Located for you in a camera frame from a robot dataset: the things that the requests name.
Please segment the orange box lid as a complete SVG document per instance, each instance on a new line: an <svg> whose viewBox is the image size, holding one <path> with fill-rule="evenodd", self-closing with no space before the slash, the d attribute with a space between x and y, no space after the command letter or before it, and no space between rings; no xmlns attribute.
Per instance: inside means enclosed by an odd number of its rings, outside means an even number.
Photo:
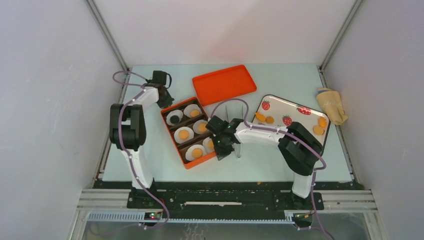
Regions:
<svg viewBox="0 0 424 240"><path fill-rule="evenodd" d="M202 106L253 93L257 90L244 65L236 65L196 76L192 84Z"/></svg>

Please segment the orange cookie box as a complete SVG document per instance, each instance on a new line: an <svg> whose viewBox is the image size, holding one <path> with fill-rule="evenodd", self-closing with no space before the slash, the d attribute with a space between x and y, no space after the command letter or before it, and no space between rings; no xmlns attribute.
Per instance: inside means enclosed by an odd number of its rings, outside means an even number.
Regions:
<svg viewBox="0 0 424 240"><path fill-rule="evenodd" d="M183 112L184 108L187 105L190 105L190 104L197 104L201 108L202 114L197 116L197 117L194 117L194 118L189 118L189 117L184 115L181 122L179 124L175 125L175 126L170 126L166 123L166 116L169 114L169 112L171 112L173 110L181 110ZM189 127L193 130L193 125L196 121L198 121L198 120L208 121L208 116L207 116L206 112L204 111L203 107L201 106L199 100L196 97L189 98L187 100L184 100L182 102L179 102L177 104L174 104L172 106L169 106L169 107L161 110L161 116L162 116L162 119L165 122L168 133L170 134L172 142L173 142L173 144L174 144L174 146L177 150L179 158L181 159L181 162L182 162L185 169L187 169L187 170L192 169L192 168L194 168L194 167L196 167L196 166L198 166L198 165L200 165L200 164L202 164L202 163L204 163L204 162L206 162L206 161L208 161L208 160L210 160L210 159L212 159L216 156L215 151L214 151L214 152L211 152L211 153L206 153L206 155L204 155L203 157L196 159L194 161L187 161L186 158L185 158L185 153L186 153L186 151L189 147L191 147L193 145L203 145L203 140L207 137L212 136L212 133L209 130L207 132L203 133L203 134L196 134L194 132L194 138L189 140L189 141L186 141L184 143L178 144L178 143L175 142L174 133L178 128Z"/></svg>

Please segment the clear plastic tongs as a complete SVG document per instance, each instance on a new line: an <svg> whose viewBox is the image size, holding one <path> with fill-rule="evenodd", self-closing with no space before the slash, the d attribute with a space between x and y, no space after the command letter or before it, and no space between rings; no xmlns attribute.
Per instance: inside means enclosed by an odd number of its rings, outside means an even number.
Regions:
<svg viewBox="0 0 424 240"><path fill-rule="evenodd" d="M244 104L240 103L238 101L234 102L228 102L225 105L225 113L226 113L226 119L228 122L231 122L233 119L243 119L244 118ZM242 147L240 143L233 143L232 144L234 148L234 154L235 156L240 159L242 155Z"/></svg>

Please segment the yellow cloth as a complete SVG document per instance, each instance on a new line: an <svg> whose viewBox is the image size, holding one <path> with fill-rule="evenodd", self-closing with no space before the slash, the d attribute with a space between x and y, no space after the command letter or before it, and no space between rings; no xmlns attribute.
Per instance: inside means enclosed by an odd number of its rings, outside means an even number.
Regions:
<svg viewBox="0 0 424 240"><path fill-rule="evenodd" d="M348 119L338 91L325 87L318 88L316 100L322 111L336 126L341 126Z"/></svg>

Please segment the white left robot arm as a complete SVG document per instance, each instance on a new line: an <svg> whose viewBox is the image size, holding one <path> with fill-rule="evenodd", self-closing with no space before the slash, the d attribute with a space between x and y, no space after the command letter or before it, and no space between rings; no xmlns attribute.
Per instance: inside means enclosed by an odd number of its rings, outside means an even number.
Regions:
<svg viewBox="0 0 424 240"><path fill-rule="evenodd" d="M115 103L110 107L109 140L116 145L124 155L132 174L132 186L143 190L138 201L145 208L153 208L158 202L158 194L149 188L154 177L148 169L144 153L144 144L147 139L147 128L144 113L152 105L165 109L173 104L174 98L168 89L172 84L169 73L155 70L152 78L147 79L132 71L123 71L124 74L135 75L146 80L144 84L121 82L115 76L112 79L122 85L139 87L139 92L125 103Z"/></svg>

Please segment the strawberry pattern tray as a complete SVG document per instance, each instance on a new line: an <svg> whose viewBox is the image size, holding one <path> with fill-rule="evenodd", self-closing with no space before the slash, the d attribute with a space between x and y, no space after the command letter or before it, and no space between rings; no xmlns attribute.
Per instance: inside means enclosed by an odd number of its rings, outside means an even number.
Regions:
<svg viewBox="0 0 424 240"><path fill-rule="evenodd" d="M258 121L255 117L255 113L257 112L266 117L273 117L274 123L267 124L265 121ZM330 129L330 120L326 114L318 110L268 94L262 98L255 113L252 119L253 124L273 127L288 127L292 123L297 122L302 124L323 146L327 141L327 135ZM324 128L324 135L316 135L313 132L313 127L319 125L318 120L320 117L324 117L327 120L327 127Z"/></svg>

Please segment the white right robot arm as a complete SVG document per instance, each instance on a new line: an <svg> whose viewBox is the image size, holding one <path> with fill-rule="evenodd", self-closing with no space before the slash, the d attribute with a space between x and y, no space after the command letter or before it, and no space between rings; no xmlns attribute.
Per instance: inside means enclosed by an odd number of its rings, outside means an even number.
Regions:
<svg viewBox="0 0 424 240"><path fill-rule="evenodd" d="M291 204L304 209L311 202L310 193L315 180L317 162L322 158L323 145L299 122L288 127L264 126L234 118L230 122L214 115L206 124L212 133L214 151L219 159L234 152L234 145L264 144L277 147L287 166L294 173Z"/></svg>

